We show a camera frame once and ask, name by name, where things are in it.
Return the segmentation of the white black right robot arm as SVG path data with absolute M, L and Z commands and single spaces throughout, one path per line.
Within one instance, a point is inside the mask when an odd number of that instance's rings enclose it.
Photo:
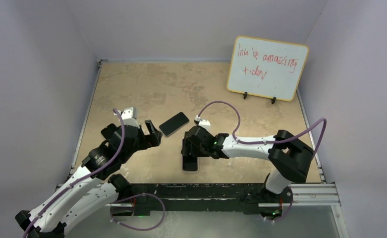
M 199 157 L 247 157 L 271 162 L 275 170 L 262 187 L 261 195 L 273 202 L 290 184 L 306 182 L 315 152 L 287 130 L 266 137 L 234 137 L 228 133 L 212 135 L 196 125 L 185 133 L 181 154 L 188 161 L 197 161 Z

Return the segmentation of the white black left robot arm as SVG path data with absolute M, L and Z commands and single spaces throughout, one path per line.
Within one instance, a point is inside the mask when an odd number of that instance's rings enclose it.
M 62 238 L 87 216 L 109 203 L 135 201 L 141 193 L 115 172 L 138 151 L 157 147 L 162 133 L 150 120 L 145 134 L 135 119 L 121 119 L 101 134 L 103 142 L 92 149 L 74 174 L 46 201 L 15 220 L 25 238 Z

